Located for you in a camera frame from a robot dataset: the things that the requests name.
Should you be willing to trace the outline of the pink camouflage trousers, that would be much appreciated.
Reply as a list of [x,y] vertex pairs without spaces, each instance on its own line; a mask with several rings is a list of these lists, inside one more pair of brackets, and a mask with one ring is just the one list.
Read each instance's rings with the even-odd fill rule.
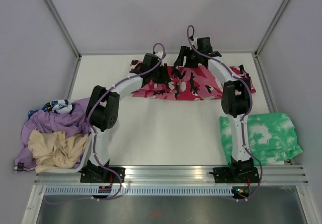
[[222,84],[205,66],[188,68],[161,65],[154,76],[133,97],[160,100],[216,100],[222,98]]

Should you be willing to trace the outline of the purple trousers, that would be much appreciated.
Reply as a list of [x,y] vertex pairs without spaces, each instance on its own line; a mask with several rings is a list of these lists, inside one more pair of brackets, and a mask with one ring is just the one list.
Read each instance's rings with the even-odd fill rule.
[[89,134],[91,132],[86,121],[86,109],[89,98],[83,98],[73,101],[73,110],[71,113],[56,114],[44,112],[41,109],[30,111],[29,118],[21,130],[22,150],[14,162],[14,170],[17,172],[29,172],[35,170],[36,161],[28,149],[29,137],[33,130],[40,133],[53,133],[64,131],[66,137],[75,134]]

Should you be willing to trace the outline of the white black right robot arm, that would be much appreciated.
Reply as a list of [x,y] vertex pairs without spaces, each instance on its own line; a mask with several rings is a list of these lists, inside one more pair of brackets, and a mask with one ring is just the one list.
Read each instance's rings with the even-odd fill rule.
[[222,84],[221,106],[228,116],[232,134],[229,175],[242,181],[253,171],[254,160],[249,153],[248,115],[253,106],[250,79],[237,75],[223,61],[219,52],[212,51],[209,37],[188,37],[190,46],[182,46],[174,66],[194,68],[205,66]]

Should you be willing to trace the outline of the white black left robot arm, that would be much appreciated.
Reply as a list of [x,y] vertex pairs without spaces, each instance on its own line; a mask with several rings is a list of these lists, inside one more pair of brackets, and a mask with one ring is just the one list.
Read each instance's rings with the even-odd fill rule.
[[86,117],[91,127],[91,151],[87,169],[98,182],[105,182],[110,175],[109,142],[111,129],[116,124],[120,101],[131,93],[147,85],[152,79],[162,76],[162,60],[166,53],[147,53],[143,62],[137,64],[127,75],[108,89],[95,86],[86,110]]

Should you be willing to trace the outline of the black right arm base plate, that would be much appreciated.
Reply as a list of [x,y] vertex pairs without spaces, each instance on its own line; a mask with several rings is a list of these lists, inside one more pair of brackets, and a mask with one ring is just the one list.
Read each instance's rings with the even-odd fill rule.
[[250,172],[237,174],[233,173],[230,167],[216,167],[213,168],[213,171],[210,172],[213,175],[215,183],[226,184],[226,183],[240,183],[247,184],[250,183],[259,183],[260,175],[258,169],[253,167]]

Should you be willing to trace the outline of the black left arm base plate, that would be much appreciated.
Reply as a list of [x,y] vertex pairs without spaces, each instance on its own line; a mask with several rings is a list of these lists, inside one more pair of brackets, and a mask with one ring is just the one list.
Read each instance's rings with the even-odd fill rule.
[[96,169],[84,167],[81,170],[81,183],[120,183],[117,174],[120,176],[122,182],[125,178],[125,168],[112,167],[115,173],[96,166]]

